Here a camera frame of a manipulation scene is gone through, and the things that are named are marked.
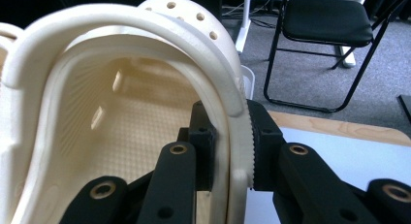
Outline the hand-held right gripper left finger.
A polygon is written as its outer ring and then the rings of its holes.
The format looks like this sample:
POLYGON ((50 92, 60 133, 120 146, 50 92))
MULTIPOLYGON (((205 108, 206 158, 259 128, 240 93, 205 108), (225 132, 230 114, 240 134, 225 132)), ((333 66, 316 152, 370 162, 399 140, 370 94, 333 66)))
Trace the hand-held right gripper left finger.
POLYGON ((188 127, 181 127, 177 140, 187 142, 196 150, 196 189, 211 191, 214 182, 216 129, 201 101, 192 106, 188 127))

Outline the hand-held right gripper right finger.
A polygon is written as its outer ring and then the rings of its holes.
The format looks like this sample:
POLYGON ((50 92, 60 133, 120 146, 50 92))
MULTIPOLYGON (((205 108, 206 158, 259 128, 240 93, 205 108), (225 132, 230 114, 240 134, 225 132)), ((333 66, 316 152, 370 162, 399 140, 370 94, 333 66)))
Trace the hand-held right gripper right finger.
POLYGON ((273 191, 277 177, 279 149, 285 144, 283 133, 263 105, 248 100, 254 140, 253 189, 273 191))

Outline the grey two-tier shoe rack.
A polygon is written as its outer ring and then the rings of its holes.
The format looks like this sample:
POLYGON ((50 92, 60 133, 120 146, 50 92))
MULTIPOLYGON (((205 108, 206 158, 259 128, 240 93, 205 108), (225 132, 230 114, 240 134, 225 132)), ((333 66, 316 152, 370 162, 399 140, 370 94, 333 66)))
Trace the grey two-tier shoe rack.
POLYGON ((252 100, 254 96, 255 75, 251 69, 244 65, 241 66, 241 71, 244 83, 245 97, 249 100, 252 100))

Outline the beige clog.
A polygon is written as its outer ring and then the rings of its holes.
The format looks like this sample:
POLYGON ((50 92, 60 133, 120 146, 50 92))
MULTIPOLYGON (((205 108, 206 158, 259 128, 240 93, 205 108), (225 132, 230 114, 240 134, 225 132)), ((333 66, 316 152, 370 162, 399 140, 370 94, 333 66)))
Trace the beige clog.
POLYGON ((4 65, 7 56, 22 33, 22 28, 10 23, 0 22, 0 81, 4 76, 4 65))
POLYGON ((90 180, 133 181, 201 102, 215 127, 200 224, 243 224, 253 136, 236 47, 190 0, 79 5, 21 31, 0 77, 0 224, 57 224, 90 180))

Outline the light blue table mat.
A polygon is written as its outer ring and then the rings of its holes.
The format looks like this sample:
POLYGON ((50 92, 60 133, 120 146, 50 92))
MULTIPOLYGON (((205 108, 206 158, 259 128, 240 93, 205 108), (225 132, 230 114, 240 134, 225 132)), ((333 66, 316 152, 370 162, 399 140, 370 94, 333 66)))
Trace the light blue table mat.
MULTIPOLYGON (((306 144, 343 181, 365 190, 376 178, 411 186, 411 146, 386 144, 281 127, 288 143, 306 144)), ((244 224, 281 224, 271 192, 247 191, 244 224)))

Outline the black folding chair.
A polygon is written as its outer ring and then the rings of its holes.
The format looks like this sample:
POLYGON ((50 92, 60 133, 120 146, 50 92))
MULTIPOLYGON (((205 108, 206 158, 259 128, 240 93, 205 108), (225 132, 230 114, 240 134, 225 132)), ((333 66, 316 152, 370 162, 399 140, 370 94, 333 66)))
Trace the black folding chair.
POLYGON ((272 104, 332 113, 345 109, 353 97, 361 78, 377 50, 394 13, 408 0, 394 0, 385 11, 372 20, 365 6, 351 0, 281 0, 275 33, 272 39, 269 66, 264 84, 264 97, 272 104), (269 96, 269 82, 275 55, 280 51, 279 38, 317 45, 347 47, 349 52, 368 47, 360 67, 342 104, 333 109, 307 106, 273 99, 269 96))

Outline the black metal stand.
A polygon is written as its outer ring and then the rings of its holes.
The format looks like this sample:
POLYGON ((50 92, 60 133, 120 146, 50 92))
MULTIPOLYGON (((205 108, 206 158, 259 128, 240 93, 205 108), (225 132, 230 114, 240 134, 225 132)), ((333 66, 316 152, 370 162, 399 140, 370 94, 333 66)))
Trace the black metal stand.
POLYGON ((409 122, 411 123, 411 96, 410 95, 399 95, 398 100, 409 122))

